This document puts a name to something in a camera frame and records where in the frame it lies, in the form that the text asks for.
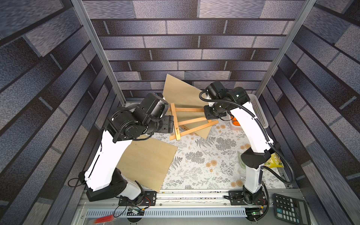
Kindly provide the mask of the thin plywood board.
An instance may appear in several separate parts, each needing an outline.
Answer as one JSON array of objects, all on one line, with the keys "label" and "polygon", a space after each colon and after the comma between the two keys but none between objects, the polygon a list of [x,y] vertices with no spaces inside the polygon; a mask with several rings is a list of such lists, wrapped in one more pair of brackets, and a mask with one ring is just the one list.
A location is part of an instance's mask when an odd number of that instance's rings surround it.
[{"label": "thin plywood board", "polygon": [[177,150],[177,146],[155,138],[132,141],[118,162],[117,169],[124,177],[158,192]]},{"label": "thin plywood board", "polygon": [[170,103],[181,108],[203,108],[206,103],[199,98],[201,90],[168,74],[166,75],[163,96]]}]

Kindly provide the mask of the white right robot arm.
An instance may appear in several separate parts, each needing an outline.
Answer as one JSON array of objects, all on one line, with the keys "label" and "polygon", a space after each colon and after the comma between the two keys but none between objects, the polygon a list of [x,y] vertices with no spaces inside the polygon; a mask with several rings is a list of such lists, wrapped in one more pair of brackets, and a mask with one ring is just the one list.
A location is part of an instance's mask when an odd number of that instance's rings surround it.
[{"label": "white right robot arm", "polygon": [[[275,147],[274,141],[256,116],[250,97],[242,87],[228,90],[221,82],[216,81],[200,92],[199,98],[207,102],[203,108],[206,119],[221,119],[229,113],[239,122],[250,142],[250,147],[241,155],[246,170],[242,199],[246,204],[255,204],[262,191],[265,190],[265,185],[262,183],[264,170],[269,171],[284,184],[293,184],[295,180],[293,168],[282,152]],[[288,168],[291,175],[289,180],[281,178],[276,172],[265,166],[274,153]]]}]

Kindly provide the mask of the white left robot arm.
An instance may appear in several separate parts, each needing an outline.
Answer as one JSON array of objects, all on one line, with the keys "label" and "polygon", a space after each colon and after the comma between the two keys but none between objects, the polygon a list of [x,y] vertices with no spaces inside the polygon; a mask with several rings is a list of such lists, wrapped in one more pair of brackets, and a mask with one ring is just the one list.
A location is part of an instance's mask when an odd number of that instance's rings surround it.
[{"label": "white left robot arm", "polygon": [[144,189],[139,182],[124,177],[117,164],[133,141],[141,141],[141,135],[151,138],[154,133],[173,132],[174,119],[166,114],[168,108],[167,101],[150,93],[139,104],[119,106],[107,118],[90,167],[78,175],[80,184],[86,185],[89,201],[122,197],[132,205],[143,202]]}]

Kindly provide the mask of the small orange toy tangerine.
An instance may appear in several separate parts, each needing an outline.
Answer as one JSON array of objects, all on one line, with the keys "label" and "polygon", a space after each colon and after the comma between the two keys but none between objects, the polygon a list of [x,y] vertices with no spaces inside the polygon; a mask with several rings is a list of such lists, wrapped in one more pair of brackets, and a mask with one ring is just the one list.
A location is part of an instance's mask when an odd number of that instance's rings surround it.
[{"label": "small orange toy tangerine", "polygon": [[240,126],[239,122],[238,122],[236,119],[233,119],[233,120],[232,120],[232,124],[233,124],[234,126]]}]

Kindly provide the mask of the white plastic fruit basket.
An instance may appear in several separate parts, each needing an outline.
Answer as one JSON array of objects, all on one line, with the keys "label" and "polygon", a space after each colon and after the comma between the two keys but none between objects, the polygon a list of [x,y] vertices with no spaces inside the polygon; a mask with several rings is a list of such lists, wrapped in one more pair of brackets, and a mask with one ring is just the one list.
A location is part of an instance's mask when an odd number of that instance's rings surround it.
[{"label": "white plastic fruit basket", "polygon": [[[266,116],[263,112],[263,109],[259,103],[259,100],[258,98],[256,97],[256,95],[254,94],[248,94],[249,98],[250,98],[250,102],[252,104],[252,109],[250,109],[250,111],[257,116],[258,120],[260,121],[261,125],[263,126],[264,129],[268,128],[269,127],[269,123],[268,123],[268,120],[266,119]],[[238,116],[234,116],[234,119],[236,119],[239,124],[240,124],[240,121],[239,121],[239,118],[241,121],[244,121],[246,119],[251,119],[252,117],[247,113],[245,112],[244,110],[240,109],[240,115]]]}]

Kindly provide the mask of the yellow snack bag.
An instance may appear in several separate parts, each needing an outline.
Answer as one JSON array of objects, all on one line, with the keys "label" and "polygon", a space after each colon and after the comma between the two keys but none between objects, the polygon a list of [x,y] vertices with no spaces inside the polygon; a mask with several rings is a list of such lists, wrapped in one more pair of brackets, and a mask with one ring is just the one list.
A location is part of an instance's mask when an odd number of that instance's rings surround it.
[{"label": "yellow snack bag", "polygon": [[264,165],[268,168],[284,168],[284,164],[276,153],[272,154],[271,158]]}]

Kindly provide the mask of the red object bottom left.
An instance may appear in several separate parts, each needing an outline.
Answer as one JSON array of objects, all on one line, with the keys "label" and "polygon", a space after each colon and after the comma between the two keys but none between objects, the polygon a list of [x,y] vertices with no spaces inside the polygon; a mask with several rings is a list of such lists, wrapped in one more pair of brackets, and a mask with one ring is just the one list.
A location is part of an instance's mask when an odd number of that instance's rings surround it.
[{"label": "red object bottom left", "polygon": [[106,217],[100,217],[100,218],[95,219],[93,224],[94,225],[97,225],[97,224],[103,225],[104,223],[112,222],[114,219],[115,219],[115,217],[113,215],[109,215]]}]

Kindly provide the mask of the black calculator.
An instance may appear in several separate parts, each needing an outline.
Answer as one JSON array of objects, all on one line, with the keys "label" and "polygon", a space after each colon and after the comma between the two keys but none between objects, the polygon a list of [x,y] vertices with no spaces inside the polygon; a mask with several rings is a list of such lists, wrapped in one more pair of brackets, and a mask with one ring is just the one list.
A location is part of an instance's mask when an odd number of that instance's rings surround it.
[{"label": "black calculator", "polygon": [[311,225],[307,204],[304,200],[281,194],[273,194],[275,217],[294,225]]}]

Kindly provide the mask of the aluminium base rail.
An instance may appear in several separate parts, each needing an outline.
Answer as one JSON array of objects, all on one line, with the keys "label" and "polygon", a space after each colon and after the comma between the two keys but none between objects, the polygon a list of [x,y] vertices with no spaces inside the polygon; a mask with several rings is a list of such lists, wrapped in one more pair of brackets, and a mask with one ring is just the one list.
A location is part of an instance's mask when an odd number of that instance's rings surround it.
[{"label": "aluminium base rail", "polygon": [[247,205],[241,190],[161,190],[147,191],[145,201],[139,206],[114,198],[98,202],[80,201],[73,225],[93,224],[95,219],[113,215],[132,224],[158,218],[247,218],[255,222],[264,211],[275,217],[273,194],[304,200],[298,189],[269,189],[256,203]]}]

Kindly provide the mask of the aluminium corner post right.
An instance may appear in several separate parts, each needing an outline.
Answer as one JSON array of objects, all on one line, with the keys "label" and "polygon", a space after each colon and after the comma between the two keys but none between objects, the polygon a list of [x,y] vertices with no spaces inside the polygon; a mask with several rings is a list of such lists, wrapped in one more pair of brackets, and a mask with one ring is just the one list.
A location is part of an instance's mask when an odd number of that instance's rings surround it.
[{"label": "aluminium corner post right", "polygon": [[295,19],[290,31],[286,35],[286,38],[279,48],[277,54],[275,55],[274,60],[269,65],[268,70],[266,71],[259,87],[257,88],[255,95],[257,98],[260,98],[262,95],[265,87],[267,86],[270,78],[276,72],[279,63],[281,62],[282,58],[284,57],[285,53],[287,52],[288,48],[290,47],[292,41],[294,40],[296,34],[299,32],[301,26],[303,25],[304,21],[306,20],[307,16],[309,15],[311,9],[314,7],[316,0],[307,0],[305,1],[299,15]]}]

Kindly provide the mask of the aluminium corner post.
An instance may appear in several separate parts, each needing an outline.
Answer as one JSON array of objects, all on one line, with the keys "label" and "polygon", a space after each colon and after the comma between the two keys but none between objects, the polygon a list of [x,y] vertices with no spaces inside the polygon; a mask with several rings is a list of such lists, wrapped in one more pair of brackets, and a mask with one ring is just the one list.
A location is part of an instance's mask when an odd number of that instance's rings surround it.
[{"label": "aluminium corner post", "polygon": [[126,99],[123,95],[121,88],[118,85],[118,82],[117,82],[114,72],[111,68],[109,60],[108,60],[108,58],[105,54],[105,51],[100,43],[100,40],[99,40],[99,38],[96,34],[96,31],[92,25],[92,22],[86,12],[83,2],[81,0],[71,0],[71,2],[74,6],[75,12],[77,13],[86,33],[94,47],[94,50],[96,51],[96,53],[100,59],[100,62],[103,65],[106,75],[109,78],[121,105],[124,106],[126,104]]},{"label": "aluminium corner post", "polygon": [[287,52],[288,48],[290,47],[292,41],[294,40],[296,34],[299,32],[301,26],[303,25],[304,21],[306,20],[307,16],[309,15],[311,9],[314,7],[316,0],[307,0],[305,1],[299,15],[295,19],[290,31],[286,35],[286,38],[279,48],[277,54],[275,55],[274,60],[269,65],[268,70],[266,71],[259,87],[257,88],[255,95],[257,98],[260,98],[262,95],[265,87],[267,86],[270,78],[276,72],[279,63],[281,62],[282,58],[284,57],[285,53]]}]

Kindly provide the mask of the aluminium corner post left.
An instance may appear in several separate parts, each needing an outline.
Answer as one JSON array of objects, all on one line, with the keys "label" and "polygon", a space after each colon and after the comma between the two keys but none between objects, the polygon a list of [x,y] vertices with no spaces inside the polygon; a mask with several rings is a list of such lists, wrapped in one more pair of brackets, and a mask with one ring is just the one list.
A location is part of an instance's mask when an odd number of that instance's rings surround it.
[{"label": "aluminium corner post left", "polygon": [[77,13],[86,33],[94,47],[94,50],[96,51],[96,53],[100,59],[100,62],[103,65],[106,75],[109,78],[121,105],[124,106],[126,104],[126,99],[123,95],[121,88],[118,85],[118,82],[117,82],[114,72],[111,68],[109,60],[108,60],[108,58],[105,54],[105,51],[100,43],[100,40],[99,40],[99,38],[96,34],[96,31],[92,25],[92,22],[86,12],[83,2],[81,0],[71,0],[71,2],[74,6],[75,12]]}]

